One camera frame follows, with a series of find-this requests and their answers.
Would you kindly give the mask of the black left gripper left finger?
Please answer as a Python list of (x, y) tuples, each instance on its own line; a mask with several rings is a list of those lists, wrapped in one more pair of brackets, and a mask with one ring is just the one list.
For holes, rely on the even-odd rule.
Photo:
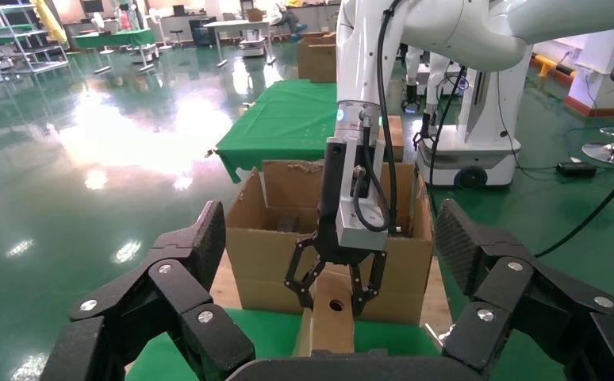
[(255, 348), (210, 293), (225, 249), (224, 208), (164, 233), (131, 271), (74, 303), (43, 380), (123, 380), (153, 338), (167, 334), (200, 380), (225, 380)]

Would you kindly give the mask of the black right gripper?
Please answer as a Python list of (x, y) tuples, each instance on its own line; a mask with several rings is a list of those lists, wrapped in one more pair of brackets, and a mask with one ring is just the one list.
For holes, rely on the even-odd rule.
[[(385, 148), (381, 141), (330, 138), (326, 146), (317, 229), (295, 244), (284, 278), (303, 308), (313, 309), (311, 286), (324, 270), (324, 262), (349, 266), (352, 313), (360, 316), (365, 305), (379, 294), (387, 253), (389, 202), (381, 184)], [(296, 279), (302, 253), (314, 247), (314, 265)], [(368, 257), (372, 265), (367, 285), (359, 265)]]

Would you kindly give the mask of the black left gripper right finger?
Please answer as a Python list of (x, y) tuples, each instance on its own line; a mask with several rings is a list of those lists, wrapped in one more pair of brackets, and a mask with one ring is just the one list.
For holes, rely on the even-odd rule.
[(442, 353), (487, 380), (509, 336), (530, 337), (568, 380), (614, 380), (614, 296), (537, 259), (511, 233), (442, 202), (439, 258), (470, 300)]

